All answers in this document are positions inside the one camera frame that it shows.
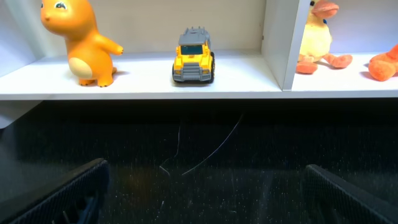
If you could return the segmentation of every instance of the yellow duck plush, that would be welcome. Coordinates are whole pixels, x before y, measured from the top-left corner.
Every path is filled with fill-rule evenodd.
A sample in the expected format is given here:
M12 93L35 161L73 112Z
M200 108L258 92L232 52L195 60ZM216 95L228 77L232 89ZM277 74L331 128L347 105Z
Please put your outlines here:
M329 54L332 38L325 19L333 17L338 10L337 4L327 0L311 1L296 66L297 73L313 74L318 69L314 62L321 59L335 68L346 68L353 61L351 55L336 57Z

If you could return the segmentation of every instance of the black glossy countertop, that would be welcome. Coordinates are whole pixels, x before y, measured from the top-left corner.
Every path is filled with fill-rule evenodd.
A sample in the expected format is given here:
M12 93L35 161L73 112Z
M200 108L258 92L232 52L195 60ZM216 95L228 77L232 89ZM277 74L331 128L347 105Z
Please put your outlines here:
M398 206L397 102L46 101L0 130L0 201L102 157L100 223L308 223L308 164Z

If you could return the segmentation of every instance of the truck windshield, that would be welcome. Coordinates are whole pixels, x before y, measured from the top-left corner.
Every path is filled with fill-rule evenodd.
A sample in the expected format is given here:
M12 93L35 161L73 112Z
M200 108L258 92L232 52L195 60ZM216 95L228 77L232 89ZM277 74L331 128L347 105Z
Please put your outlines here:
M198 55L203 54L201 45L183 45L181 46L182 55Z

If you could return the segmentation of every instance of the toy truck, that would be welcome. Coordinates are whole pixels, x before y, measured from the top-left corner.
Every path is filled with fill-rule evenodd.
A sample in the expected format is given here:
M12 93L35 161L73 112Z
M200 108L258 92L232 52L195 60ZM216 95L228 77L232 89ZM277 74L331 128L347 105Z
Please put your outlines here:
M205 28L186 29L180 35L173 64L173 80L176 83L199 81L212 83L215 56L211 49L210 34Z

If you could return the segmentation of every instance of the toy arm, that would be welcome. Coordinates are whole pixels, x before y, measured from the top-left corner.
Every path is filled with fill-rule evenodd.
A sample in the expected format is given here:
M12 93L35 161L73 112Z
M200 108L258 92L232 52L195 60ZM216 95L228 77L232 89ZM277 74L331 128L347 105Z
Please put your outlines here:
M109 40L108 38L106 38L102 35L98 37L97 43L102 49L104 49L105 51L107 51L111 54L115 54L115 55L123 54L122 46L113 42L112 40Z

